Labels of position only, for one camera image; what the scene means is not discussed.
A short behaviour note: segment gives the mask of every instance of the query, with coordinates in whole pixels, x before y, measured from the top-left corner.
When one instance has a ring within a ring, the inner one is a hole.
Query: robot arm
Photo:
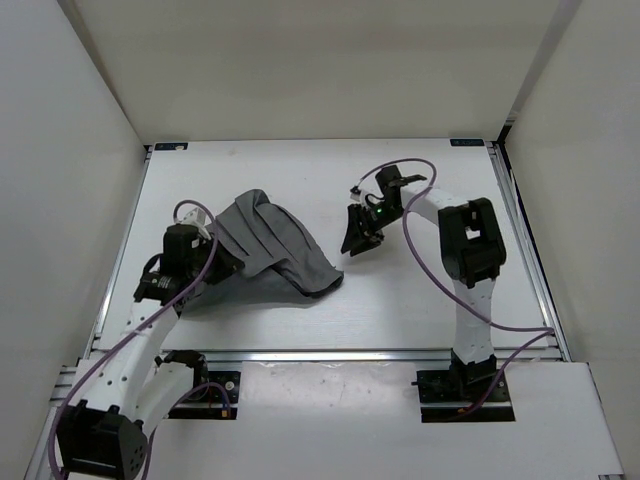
[[[425,185],[420,175],[402,177],[397,166],[383,168],[376,181],[382,192],[354,187],[348,207],[349,223],[342,253],[358,255],[379,246],[382,229],[400,219],[406,205]],[[469,201],[433,188],[413,203],[412,212],[439,228],[442,262],[453,280],[456,296],[491,317],[491,295],[506,251],[491,202]],[[496,373],[491,327],[467,309],[456,305],[456,335],[452,348],[451,382],[461,397],[483,388]]]
[[[163,253],[152,257],[143,269],[122,338],[200,274],[213,246],[203,220],[196,209],[167,228]],[[243,267],[242,261],[218,244],[203,281],[218,283]],[[201,290],[196,287],[146,329],[136,331],[136,336],[89,381],[77,402],[65,408],[56,435],[66,471],[134,479],[144,464],[149,436],[158,423],[183,395],[208,381],[206,360],[198,352],[173,351],[164,358],[157,356],[185,304]],[[151,375],[154,362],[157,370]]]

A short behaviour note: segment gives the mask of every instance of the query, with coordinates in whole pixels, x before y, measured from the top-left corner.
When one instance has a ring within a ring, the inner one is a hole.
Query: gray cloth
[[[243,193],[216,220],[222,245],[245,263],[245,278],[272,268],[309,297],[342,283],[344,273],[329,263],[304,225],[262,190]]]

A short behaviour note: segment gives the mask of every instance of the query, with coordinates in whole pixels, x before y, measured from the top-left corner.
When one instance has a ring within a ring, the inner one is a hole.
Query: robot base
[[[422,423],[456,421],[460,409],[476,402],[496,375],[495,357],[478,365],[463,365],[452,354],[449,370],[420,370],[417,381]],[[464,422],[515,421],[509,387],[501,379],[481,408],[461,417]]]

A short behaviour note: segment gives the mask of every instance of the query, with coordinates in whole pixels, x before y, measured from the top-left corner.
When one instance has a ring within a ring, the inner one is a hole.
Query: white wall
[[[55,2],[0,2],[0,477],[82,354],[144,150]]]
[[[640,3],[585,0],[507,138],[574,359],[640,478]]]
[[[559,0],[74,1],[150,143],[494,140]]]

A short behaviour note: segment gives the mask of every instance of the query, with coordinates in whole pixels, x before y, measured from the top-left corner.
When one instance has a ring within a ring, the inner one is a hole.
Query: white panel
[[[0,477],[82,354],[144,150],[55,2],[0,2]]]
[[[142,267],[162,251],[173,206],[194,198],[221,212],[252,188],[262,188],[302,221],[329,261],[344,270],[343,285],[318,302],[272,284],[230,292],[220,306],[203,302],[202,308],[185,313],[165,348],[451,348],[455,304],[422,273],[400,222],[385,229],[386,239],[376,250],[355,258],[339,251],[349,189],[376,165],[407,157],[435,162],[440,188],[462,198],[492,200],[507,248],[493,318],[507,325],[541,326],[542,315],[485,147],[456,148],[444,139],[202,142],[190,143],[184,151],[155,151],[151,157],[101,348],[113,346],[125,326]],[[420,164],[400,168],[406,175],[430,175]],[[369,181],[365,185],[377,188]],[[427,264],[452,288],[442,267],[437,228],[420,217],[410,219],[410,228]],[[493,332],[497,347],[519,346],[529,338],[531,334]]]
[[[640,3],[585,0],[508,138],[573,358],[640,478]]]
[[[143,141],[494,140],[558,0],[77,0]]]
[[[621,473],[584,364],[518,364],[515,422],[422,424],[415,366],[245,364],[238,420],[161,423],[154,480],[597,480]],[[87,478],[71,476],[73,480]]]

